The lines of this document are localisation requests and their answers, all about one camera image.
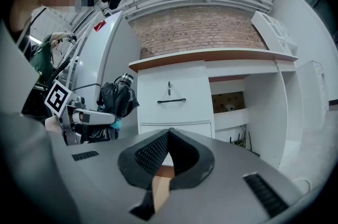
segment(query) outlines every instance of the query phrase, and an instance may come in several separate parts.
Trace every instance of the black drawer handle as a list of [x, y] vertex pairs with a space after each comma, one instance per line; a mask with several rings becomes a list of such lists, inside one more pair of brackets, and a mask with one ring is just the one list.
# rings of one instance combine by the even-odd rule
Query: black drawer handle
[[170, 103], [170, 102], [186, 102], [186, 98], [175, 99], [175, 100], [166, 100], [166, 101], [157, 101], [158, 104]]

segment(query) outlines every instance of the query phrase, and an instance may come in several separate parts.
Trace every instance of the cabinet drawer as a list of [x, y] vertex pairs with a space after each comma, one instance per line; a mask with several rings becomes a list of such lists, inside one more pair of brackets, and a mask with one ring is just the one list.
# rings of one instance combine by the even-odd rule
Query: cabinet drawer
[[[141, 134], [154, 130], [168, 129], [171, 127], [177, 129], [178, 131], [180, 129], [186, 130], [211, 138], [211, 123], [195, 124], [195, 125], [141, 125]], [[165, 160], [163, 161], [163, 165], [173, 166], [173, 160], [170, 154], [168, 154]]]
[[[138, 121], [146, 123], [187, 123], [210, 120], [213, 115], [209, 81], [207, 77], [174, 80], [138, 80]], [[185, 102], [167, 101], [185, 98]]]

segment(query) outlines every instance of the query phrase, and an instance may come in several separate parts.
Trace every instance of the black plastic bag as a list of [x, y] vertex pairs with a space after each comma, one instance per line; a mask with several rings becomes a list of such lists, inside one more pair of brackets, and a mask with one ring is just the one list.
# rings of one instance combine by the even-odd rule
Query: black plastic bag
[[[101, 87], [96, 103], [98, 104], [97, 111], [114, 114], [119, 120], [128, 116], [139, 106], [135, 92], [121, 81], [119, 83], [106, 82]], [[118, 139], [118, 131], [109, 125], [88, 127], [88, 141], [94, 143]]]

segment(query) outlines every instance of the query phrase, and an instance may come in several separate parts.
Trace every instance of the brick wall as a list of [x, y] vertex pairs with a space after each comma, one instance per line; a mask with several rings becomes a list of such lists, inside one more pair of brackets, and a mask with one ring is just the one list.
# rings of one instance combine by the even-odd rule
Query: brick wall
[[130, 22], [142, 43], [141, 59], [195, 49], [266, 49], [251, 24], [252, 13], [225, 7], [183, 7]]

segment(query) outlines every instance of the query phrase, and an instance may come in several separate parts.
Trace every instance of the teal glove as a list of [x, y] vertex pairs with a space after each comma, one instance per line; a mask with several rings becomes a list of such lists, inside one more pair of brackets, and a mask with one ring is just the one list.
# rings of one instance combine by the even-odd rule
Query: teal glove
[[114, 122], [113, 124], [110, 124], [109, 126], [114, 129], [120, 129], [122, 126], [122, 121], [119, 119], [116, 119], [116, 122]]

